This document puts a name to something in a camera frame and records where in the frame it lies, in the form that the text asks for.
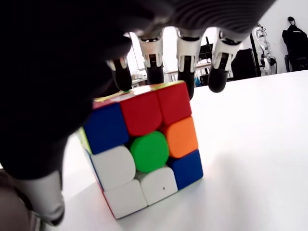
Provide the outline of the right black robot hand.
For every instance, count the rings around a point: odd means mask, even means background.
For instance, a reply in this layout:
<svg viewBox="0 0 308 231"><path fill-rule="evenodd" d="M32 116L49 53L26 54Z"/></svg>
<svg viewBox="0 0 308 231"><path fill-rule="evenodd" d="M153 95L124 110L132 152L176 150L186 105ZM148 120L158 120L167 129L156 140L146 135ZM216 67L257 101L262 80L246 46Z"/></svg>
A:
<svg viewBox="0 0 308 231"><path fill-rule="evenodd" d="M154 39L167 26L190 42L219 28L208 80L221 92L239 44L271 0L3 0L0 3L0 228L28 231L38 216L64 217L62 172L68 137L111 93L110 61L130 51L126 36Z"/></svg>

